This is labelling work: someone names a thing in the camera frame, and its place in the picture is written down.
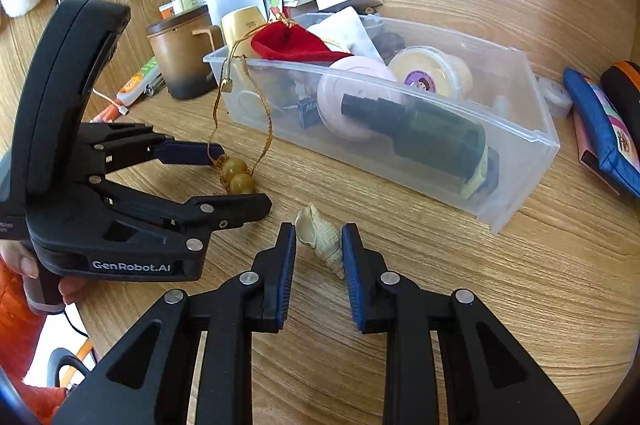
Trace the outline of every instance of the colorful pencil case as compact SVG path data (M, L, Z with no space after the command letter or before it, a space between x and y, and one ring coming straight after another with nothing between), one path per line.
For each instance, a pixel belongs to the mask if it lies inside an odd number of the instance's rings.
M613 64L600 77L600 85L622 116L637 149L640 146L640 67L633 62Z
M565 69L563 81L595 146L600 170L640 197L638 152L622 118L600 86L580 72Z

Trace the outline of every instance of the red package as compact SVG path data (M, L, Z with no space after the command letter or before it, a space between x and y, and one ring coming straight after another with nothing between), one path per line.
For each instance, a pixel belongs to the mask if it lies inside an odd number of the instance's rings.
M336 62L352 56L331 51L302 26L284 22L274 22L261 29L251 40L251 47L262 58L288 62Z

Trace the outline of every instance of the finger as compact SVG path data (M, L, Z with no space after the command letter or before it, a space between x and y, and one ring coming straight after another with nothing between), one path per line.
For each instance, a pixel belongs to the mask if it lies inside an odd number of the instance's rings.
M84 287L86 280L80 277L65 277L60 280L58 290L62 295L65 304L71 304L75 301L76 295Z
M33 255L18 241L0 241L0 255L4 263L18 275L38 278L38 264Z

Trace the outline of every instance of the yellow cup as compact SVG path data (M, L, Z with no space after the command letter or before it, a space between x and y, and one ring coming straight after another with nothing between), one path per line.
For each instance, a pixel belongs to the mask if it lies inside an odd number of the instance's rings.
M229 53L235 43L242 39L248 32L266 24L266 20L255 6L241 8L222 17L222 33L225 36ZM244 55L247 58L260 58L251 47L251 39L244 40L236 48L234 56Z

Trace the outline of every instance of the black bottle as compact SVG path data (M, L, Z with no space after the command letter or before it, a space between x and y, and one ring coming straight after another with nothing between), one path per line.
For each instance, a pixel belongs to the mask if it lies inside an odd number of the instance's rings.
M470 180L485 152L484 127L428 101L401 105L345 94L341 112L389 136L398 156Z

